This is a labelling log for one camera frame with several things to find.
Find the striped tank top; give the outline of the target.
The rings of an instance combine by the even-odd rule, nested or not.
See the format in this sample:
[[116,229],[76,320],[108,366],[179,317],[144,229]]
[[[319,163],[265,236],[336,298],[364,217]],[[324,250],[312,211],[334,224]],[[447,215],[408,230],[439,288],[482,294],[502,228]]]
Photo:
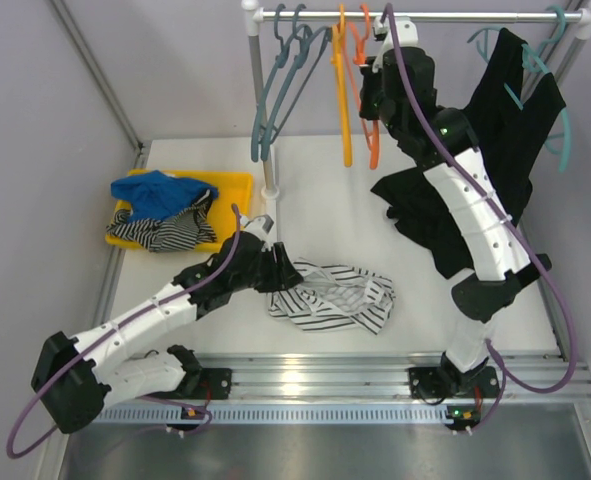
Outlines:
[[294,267],[303,281],[271,294],[268,314],[304,332],[360,329],[376,336],[394,310],[394,285],[383,275],[344,264],[319,266],[304,258]]

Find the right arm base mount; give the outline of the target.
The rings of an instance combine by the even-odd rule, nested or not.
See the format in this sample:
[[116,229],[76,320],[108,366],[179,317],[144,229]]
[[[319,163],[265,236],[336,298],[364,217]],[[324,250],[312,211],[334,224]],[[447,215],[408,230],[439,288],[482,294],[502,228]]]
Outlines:
[[500,381],[488,358],[467,371],[460,371],[443,353],[438,365],[417,366],[408,370],[410,395],[430,405],[450,399],[474,399],[479,393],[483,400],[496,399]]

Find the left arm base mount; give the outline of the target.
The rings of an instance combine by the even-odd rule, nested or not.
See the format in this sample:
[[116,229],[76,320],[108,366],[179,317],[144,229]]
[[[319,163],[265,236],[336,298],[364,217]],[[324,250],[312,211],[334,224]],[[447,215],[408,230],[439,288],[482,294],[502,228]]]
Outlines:
[[173,345],[166,353],[180,363],[183,376],[174,389],[149,393],[150,397],[165,400],[227,400],[232,387],[230,368],[204,367],[194,351]]

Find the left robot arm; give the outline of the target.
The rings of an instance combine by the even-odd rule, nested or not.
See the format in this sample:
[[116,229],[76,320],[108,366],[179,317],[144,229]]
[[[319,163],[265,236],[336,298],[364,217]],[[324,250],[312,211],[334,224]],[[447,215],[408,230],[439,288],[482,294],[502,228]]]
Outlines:
[[156,356],[135,355],[227,305],[237,292],[272,294],[302,281],[283,243],[267,245],[242,231],[121,316],[72,337],[63,332],[48,337],[31,386],[65,434],[83,429],[123,401],[170,392],[192,396],[200,388],[201,374],[191,350],[173,345]]

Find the orange hanger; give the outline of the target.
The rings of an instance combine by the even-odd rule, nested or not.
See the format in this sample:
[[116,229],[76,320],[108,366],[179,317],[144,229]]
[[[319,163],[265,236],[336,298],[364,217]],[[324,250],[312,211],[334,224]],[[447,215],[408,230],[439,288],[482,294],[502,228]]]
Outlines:
[[[363,14],[364,20],[364,30],[362,33],[359,33],[358,28],[355,26],[354,23],[350,22],[348,27],[353,35],[354,45],[355,45],[355,52],[352,59],[352,63],[356,67],[361,67],[366,64],[366,43],[369,40],[370,33],[371,33],[371,17],[370,11],[366,3],[361,3],[359,8]],[[358,108],[361,107],[361,96],[358,92],[357,83],[353,76],[353,71],[349,70],[349,78],[351,82],[351,88],[353,91],[353,96],[355,100],[355,104]],[[366,146],[369,150],[369,168],[371,170],[375,170],[379,165],[379,158],[380,158],[380,132],[379,132],[379,123],[377,121],[370,121],[361,118],[361,127],[365,137]]]

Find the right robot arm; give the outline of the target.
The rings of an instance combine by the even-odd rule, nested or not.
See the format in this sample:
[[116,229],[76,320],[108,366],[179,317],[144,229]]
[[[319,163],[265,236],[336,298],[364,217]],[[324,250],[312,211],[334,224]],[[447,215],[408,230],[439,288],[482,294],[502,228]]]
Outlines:
[[548,256],[519,242],[516,229],[542,136],[502,141],[507,125],[483,125],[478,99],[463,109],[439,106],[434,70],[432,58],[410,46],[360,68],[361,117],[382,123],[414,163],[379,180],[374,192],[397,230],[432,253],[441,275],[456,279],[455,335],[437,366],[409,373],[412,396],[432,405],[490,391],[493,318],[551,267]]

